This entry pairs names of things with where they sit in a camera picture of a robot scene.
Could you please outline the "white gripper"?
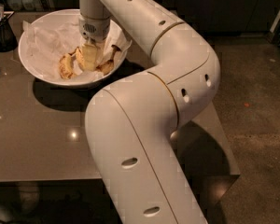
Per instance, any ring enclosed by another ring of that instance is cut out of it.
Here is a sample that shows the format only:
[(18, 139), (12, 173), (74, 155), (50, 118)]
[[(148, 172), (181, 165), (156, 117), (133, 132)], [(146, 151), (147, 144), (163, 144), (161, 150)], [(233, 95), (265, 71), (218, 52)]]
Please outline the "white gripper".
[[(102, 43), (106, 40), (110, 30), (110, 19), (96, 20), (84, 17), (78, 18), (79, 31), (83, 38), (94, 42)], [(94, 71), (96, 68), (96, 56), (98, 48), (93, 44), (84, 44), (81, 47), (83, 68), (87, 71)]]

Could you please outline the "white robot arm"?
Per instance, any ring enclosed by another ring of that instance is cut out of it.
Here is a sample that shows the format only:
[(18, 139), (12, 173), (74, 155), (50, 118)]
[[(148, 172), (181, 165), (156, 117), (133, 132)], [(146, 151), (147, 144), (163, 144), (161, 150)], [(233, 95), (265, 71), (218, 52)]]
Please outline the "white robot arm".
[(213, 100), (220, 65), (211, 46), (153, 0), (80, 0), (100, 40), (113, 16), (153, 62), (92, 96), (85, 130), (123, 224), (207, 224), (170, 144)]

